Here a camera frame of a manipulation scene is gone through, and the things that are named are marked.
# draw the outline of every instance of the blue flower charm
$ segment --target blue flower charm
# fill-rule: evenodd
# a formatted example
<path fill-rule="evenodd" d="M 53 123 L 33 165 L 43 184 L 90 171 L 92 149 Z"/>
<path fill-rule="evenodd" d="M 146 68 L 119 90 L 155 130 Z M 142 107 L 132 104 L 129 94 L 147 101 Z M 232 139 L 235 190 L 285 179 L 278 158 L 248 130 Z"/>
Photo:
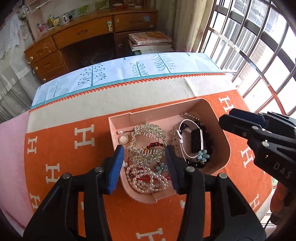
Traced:
<path fill-rule="evenodd" d="M 197 160 L 202 160 L 203 162 L 206 162 L 208 158 L 210 158 L 210 155 L 207 154 L 207 150 L 198 152 Z"/>
<path fill-rule="evenodd" d="M 162 171 L 168 172 L 168 167 L 165 162 L 162 162 L 160 166 L 156 167 L 155 169 L 157 170 L 158 174 L 160 174 Z"/>

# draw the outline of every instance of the pearl necklace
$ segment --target pearl necklace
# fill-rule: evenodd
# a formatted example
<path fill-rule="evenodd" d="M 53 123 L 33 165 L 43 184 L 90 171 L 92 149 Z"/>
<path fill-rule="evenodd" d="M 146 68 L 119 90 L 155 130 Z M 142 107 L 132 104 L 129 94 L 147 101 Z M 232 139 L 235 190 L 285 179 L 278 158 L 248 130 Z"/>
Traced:
<path fill-rule="evenodd" d="M 139 193 L 161 192 L 168 186 L 168 180 L 163 175 L 153 172 L 149 167 L 136 165 L 135 163 L 130 166 L 125 163 L 125 166 L 127 167 L 126 177 L 130 186 Z M 140 180 L 143 176 L 149 177 L 150 181 Z"/>

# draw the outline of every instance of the blue gripper pad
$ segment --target blue gripper pad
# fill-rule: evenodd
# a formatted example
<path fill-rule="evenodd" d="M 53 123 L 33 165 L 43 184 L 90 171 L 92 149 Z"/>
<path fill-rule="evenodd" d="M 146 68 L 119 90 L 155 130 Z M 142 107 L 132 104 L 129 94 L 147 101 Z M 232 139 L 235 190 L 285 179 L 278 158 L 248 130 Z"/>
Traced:
<path fill-rule="evenodd" d="M 124 147 L 122 145 L 118 145 L 112 156 L 112 162 L 114 162 L 114 164 L 109 174 L 108 191 L 110 194 L 112 194 L 112 192 L 116 188 L 123 161 L 124 161 Z"/>

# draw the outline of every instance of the pink jewelry box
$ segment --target pink jewelry box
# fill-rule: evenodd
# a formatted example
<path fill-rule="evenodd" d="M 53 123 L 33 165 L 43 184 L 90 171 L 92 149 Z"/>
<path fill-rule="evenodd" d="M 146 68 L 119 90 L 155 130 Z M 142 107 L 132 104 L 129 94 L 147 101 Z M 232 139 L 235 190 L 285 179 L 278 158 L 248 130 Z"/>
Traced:
<path fill-rule="evenodd" d="M 224 131 L 219 126 L 216 114 L 214 113 L 209 102 L 205 99 L 194 99 L 149 110 L 143 110 L 134 113 L 129 112 L 109 117 L 109 127 L 114 150 L 118 145 L 118 131 L 132 130 L 133 127 L 146 122 L 149 122 L 150 124 L 156 124 L 162 130 L 164 130 L 166 133 L 165 141 L 168 145 L 171 145 L 171 132 L 174 130 L 175 125 L 184 119 L 180 116 L 180 114 L 185 112 L 198 117 L 202 122 L 204 122 L 204 126 L 206 127 L 207 132 L 210 134 L 210 138 L 214 143 L 214 152 L 211 154 L 211 161 L 206 163 L 203 169 L 200 169 L 201 172 L 211 175 L 219 171 L 229 161 L 230 146 Z M 184 138 L 185 149 L 190 148 L 191 144 L 191 142 L 187 140 L 189 140 L 188 137 Z M 147 137 L 145 139 L 145 137 L 139 136 L 139 138 L 137 138 L 137 147 L 138 145 L 139 147 L 147 146 L 150 142 L 151 140 L 149 140 Z M 142 203 L 156 203 L 157 200 L 169 197 L 176 193 L 172 187 L 171 181 L 169 181 L 168 187 L 161 192 L 140 194 L 134 191 L 127 180 L 124 163 L 120 171 L 120 178 L 126 193 L 134 200 Z"/>

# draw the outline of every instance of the white lace curtain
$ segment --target white lace curtain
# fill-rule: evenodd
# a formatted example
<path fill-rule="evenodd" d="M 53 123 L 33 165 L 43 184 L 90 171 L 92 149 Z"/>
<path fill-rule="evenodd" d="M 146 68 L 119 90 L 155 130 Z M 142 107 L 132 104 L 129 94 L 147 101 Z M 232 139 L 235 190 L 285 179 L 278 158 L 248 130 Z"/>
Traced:
<path fill-rule="evenodd" d="M 0 31 L 0 123 L 30 109 L 40 82 L 27 64 L 24 50 L 33 43 L 28 24 L 17 14 Z"/>
<path fill-rule="evenodd" d="M 173 39 L 176 52 L 196 52 L 214 0 L 151 0 L 158 10 L 157 30 Z"/>

